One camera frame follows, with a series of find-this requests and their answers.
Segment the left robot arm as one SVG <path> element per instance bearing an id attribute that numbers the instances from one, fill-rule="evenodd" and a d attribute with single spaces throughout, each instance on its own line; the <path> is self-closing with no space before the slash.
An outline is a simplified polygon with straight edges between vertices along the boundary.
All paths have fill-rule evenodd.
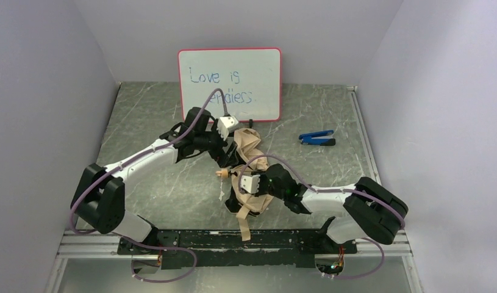
<path id="1" fill-rule="evenodd" d="M 101 234 L 115 233 L 148 246 L 159 244 L 158 229 L 126 209 L 126 195 L 146 175 L 162 167 L 208 152 L 223 166 L 228 162 L 228 137 L 239 127 L 229 114 L 214 118 L 199 107 L 191 108 L 185 121 L 161 134 L 150 146 L 104 167 L 87 166 L 71 202 L 71 212 Z"/>

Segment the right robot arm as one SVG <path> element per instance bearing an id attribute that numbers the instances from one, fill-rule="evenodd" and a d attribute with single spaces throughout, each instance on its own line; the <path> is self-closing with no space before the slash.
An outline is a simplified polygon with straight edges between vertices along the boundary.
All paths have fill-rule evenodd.
<path id="1" fill-rule="evenodd" d="M 368 238 L 390 245 L 404 228 L 408 206 L 375 180 L 363 176 L 341 187 L 319 187 L 297 182 L 281 164 L 243 176 L 241 188 L 251 195 L 271 195 L 295 214 L 326 212 L 321 228 L 336 244 Z"/>

